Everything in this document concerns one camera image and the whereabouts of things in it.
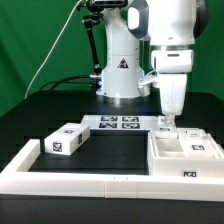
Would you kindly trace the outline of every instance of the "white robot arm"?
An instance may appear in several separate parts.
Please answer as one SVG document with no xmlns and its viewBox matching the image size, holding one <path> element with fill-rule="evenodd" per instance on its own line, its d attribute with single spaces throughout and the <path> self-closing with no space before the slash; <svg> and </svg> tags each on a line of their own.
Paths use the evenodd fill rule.
<svg viewBox="0 0 224 224">
<path fill-rule="evenodd" d="M 204 1 L 135 0 L 128 10 L 129 31 L 138 39 L 150 41 L 151 65 L 157 74 L 141 78 L 139 92 L 149 95 L 149 84 L 159 85 L 162 112 L 169 125 L 174 125 L 175 115 L 183 110 L 187 73 L 193 66 L 191 46 L 195 43 L 196 19 L 197 16 L 203 18 L 197 8 L 202 6 L 201 10 L 205 11 L 202 3 Z"/>
</svg>

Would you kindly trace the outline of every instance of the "label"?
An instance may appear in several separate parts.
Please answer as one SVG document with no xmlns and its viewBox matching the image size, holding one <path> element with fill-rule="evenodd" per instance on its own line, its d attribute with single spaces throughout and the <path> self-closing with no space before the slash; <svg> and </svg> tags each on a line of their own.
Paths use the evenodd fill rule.
<svg viewBox="0 0 224 224">
<path fill-rule="evenodd" d="M 102 116 L 101 121 L 117 121 L 118 117 L 113 116 Z"/>
<path fill-rule="evenodd" d="M 128 64 L 124 58 L 121 60 L 120 64 L 118 65 L 118 68 L 128 68 Z"/>
<path fill-rule="evenodd" d="M 139 123 L 122 123 L 123 129 L 140 129 Z"/>
<path fill-rule="evenodd" d="M 197 170 L 185 170 L 183 171 L 183 177 L 198 177 Z"/>
<path fill-rule="evenodd" d="M 52 150 L 53 150 L 53 152 L 62 152 L 62 143 L 61 142 L 53 142 Z"/>
<path fill-rule="evenodd" d="M 99 128 L 117 128 L 117 123 L 101 122 Z"/>
<path fill-rule="evenodd" d="M 124 122 L 139 122 L 139 117 L 122 117 Z"/>
</svg>

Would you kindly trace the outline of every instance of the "green backdrop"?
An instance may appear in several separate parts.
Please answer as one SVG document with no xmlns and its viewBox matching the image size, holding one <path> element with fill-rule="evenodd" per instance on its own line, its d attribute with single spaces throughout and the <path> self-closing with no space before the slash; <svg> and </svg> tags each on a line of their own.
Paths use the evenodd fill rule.
<svg viewBox="0 0 224 224">
<path fill-rule="evenodd" d="M 208 92 L 224 99 L 224 1 L 206 2 L 209 24 L 196 40 L 188 91 Z M 75 0 L 0 0 L 0 115 L 23 100 L 32 77 L 75 3 Z M 49 81 L 92 72 L 89 43 L 81 22 L 87 14 L 86 9 L 75 12 L 55 51 L 34 82 L 31 93 Z M 94 35 L 99 60 L 104 66 L 106 40 L 103 24 L 94 28 Z M 69 88 L 89 90 L 88 86 L 70 85 Z"/>
</svg>

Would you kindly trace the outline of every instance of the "white border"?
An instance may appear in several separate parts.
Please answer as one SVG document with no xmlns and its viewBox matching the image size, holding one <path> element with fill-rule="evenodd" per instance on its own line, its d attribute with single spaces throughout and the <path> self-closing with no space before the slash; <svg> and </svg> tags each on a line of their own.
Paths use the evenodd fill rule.
<svg viewBox="0 0 224 224">
<path fill-rule="evenodd" d="M 40 154 L 30 140 L 0 174 L 0 193 L 224 201 L 224 178 L 27 172 Z"/>
</svg>

